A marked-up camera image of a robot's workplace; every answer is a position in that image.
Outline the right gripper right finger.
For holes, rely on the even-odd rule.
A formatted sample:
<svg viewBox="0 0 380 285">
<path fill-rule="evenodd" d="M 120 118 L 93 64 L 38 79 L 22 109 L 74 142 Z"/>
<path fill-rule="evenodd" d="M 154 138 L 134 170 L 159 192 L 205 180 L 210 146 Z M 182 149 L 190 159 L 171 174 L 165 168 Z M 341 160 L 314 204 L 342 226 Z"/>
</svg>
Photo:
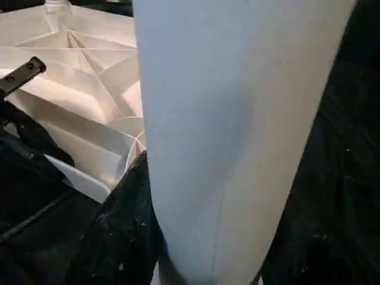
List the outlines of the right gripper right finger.
<svg viewBox="0 0 380 285">
<path fill-rule="evenodd" d="M 379 284 L 379 190 L 294 186 L 259 276 L 264 284 Z"/>
</svg>

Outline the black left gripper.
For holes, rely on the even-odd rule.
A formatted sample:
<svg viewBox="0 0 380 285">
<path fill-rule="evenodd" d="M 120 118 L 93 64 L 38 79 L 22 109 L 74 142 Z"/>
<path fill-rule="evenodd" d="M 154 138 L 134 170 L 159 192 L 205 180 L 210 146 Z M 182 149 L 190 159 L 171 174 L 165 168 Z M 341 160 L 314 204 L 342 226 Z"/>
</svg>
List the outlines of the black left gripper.
<svg viewBox="0 0 380 285">
<path fill-rule="evenodd" d="M 45 63 L 34 56 L 1 78 L 1 98 L 6 98 L 23 85 L 47 70 Z M 34 150 L 41 151 L 68 165 L 75 166 L 72 157 L 61 149 L 47 130 L 28 114 L 10 102 L 1 103 L 1 125 L 13 124 L 21 141 Z"/>
</svg>

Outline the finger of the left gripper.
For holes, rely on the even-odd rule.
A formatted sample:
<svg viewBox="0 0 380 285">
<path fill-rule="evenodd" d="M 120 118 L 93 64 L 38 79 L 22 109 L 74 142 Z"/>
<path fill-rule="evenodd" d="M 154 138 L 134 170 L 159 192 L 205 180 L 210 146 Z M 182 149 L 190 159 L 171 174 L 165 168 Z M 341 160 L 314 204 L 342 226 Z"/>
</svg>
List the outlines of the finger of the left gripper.
<svg viewBox="0 0 380 285">
<path fill-rule="evenodd" d="M 1 193 L 68 192 L 65 176 L 42 153 L 17 138 L 1 138 Z"/>
</svg>

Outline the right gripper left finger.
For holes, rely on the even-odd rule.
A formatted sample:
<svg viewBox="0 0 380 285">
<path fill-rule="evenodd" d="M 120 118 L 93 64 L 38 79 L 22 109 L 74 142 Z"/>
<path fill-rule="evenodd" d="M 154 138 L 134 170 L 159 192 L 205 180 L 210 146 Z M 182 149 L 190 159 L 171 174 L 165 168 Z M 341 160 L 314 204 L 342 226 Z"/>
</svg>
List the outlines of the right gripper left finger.
<svg viewBox="0 0 380 285">
<path fill-rule="evenodd" d="M 150 284 L 161 241 L 143 151 L 82 235 L 71 284 Z"/>
</svg>

